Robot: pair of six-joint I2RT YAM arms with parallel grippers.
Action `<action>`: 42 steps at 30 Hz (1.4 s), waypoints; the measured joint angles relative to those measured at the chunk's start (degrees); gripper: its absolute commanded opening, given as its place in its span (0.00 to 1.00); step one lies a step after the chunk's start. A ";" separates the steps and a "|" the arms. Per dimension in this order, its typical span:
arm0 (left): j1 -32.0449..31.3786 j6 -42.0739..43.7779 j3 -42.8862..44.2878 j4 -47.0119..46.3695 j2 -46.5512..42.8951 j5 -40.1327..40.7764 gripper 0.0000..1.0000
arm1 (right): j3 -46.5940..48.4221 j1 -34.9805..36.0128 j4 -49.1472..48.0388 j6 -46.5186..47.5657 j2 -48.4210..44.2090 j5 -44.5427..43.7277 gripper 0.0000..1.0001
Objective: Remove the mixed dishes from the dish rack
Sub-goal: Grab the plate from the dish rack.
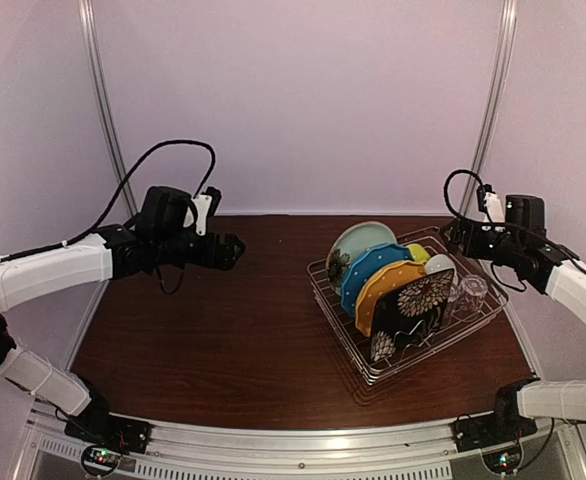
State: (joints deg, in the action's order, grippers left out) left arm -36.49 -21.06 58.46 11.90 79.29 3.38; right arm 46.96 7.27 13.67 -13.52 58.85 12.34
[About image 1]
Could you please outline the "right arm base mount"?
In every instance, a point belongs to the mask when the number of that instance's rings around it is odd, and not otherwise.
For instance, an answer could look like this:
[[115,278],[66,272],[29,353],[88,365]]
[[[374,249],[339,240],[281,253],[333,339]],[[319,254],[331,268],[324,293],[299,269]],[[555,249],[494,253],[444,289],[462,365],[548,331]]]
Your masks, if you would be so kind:
[[502,422],[493,413],[475,417],[463,414],[452,424],[453,438],[459,453],[502,444],[517,444],[522,438],[537,431],[537,424],[532,419]]

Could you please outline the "blue polka dot plate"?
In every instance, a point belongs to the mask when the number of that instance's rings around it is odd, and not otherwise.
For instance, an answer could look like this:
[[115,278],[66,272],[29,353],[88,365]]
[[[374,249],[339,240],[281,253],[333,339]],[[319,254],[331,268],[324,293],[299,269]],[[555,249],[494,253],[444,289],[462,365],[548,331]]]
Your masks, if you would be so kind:
[[413,261],[410,250],[397,243],[368,248],[350,265],[341,285],[341,307],[352,318],[356,314],[358,295],[366,282],[381,268],[398,261]]

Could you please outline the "yellow polka dot plate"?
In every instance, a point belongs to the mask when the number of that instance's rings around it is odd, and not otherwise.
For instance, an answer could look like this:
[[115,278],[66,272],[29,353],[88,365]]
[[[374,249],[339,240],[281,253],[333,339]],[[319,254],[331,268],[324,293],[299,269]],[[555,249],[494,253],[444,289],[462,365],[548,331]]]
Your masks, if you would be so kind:
[[427,275],[423,264],[413,261],[390,263],[374,273],[360,290],[355,308],[355,326],[365,337],[372,331],[375,305],[386,293]]

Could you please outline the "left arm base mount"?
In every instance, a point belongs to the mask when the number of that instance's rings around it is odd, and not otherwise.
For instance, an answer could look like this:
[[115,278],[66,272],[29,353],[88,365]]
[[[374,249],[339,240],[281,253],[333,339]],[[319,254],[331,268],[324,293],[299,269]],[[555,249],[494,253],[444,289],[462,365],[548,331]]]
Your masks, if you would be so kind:
[[152,426],[134,420],[108,414],[97,417],[70,417],[64,433],[92,444],[104,445],[124,453],[144,454],[149,443]]

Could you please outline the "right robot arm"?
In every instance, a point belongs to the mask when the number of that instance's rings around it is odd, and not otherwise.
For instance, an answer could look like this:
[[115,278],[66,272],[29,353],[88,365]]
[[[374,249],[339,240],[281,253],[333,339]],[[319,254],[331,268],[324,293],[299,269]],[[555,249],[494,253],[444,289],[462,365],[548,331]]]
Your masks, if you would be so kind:
[[[490,190],[482,195],[481,220],[463,215],[450,199],[444,201],[453,216],[448,248],[511,269],[524,286],[560,305],[586,327],[586,264],[548,238],[544,201],[531,195],[500,199]],[[537,418],[586,424],[586,380],[530,379],[503,387],[485,430],[492,440],[503,442],[524,420]]]

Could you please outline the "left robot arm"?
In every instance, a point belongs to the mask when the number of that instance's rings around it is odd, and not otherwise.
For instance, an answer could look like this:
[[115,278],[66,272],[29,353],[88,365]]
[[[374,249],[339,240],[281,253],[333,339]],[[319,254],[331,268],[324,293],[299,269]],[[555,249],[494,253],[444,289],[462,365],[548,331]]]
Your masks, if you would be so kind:
[[79,429],[94,443],[110,442],[117,424],[99,408],[98,394],[86,381],[14,339],[4,315],[59,291],[140,272],[159,274],[164,266],[233,269],[246,250],[244,242],[207,226],[220,201],[221,193],[214,187],[191,195],[156,186],[147,191],[141,212],[124,224],[93,227],[77,240],[0,256],[0,376],[78,417]]

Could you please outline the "black square floral plate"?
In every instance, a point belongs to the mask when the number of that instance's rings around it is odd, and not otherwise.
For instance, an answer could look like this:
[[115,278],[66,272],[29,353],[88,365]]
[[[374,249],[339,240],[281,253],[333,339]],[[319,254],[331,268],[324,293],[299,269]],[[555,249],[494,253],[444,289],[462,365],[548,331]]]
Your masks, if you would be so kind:
[[452,268],[428,274],[385,293],[376,302],[369,353],[372,363],[422,346],[439,331],[455,276]]

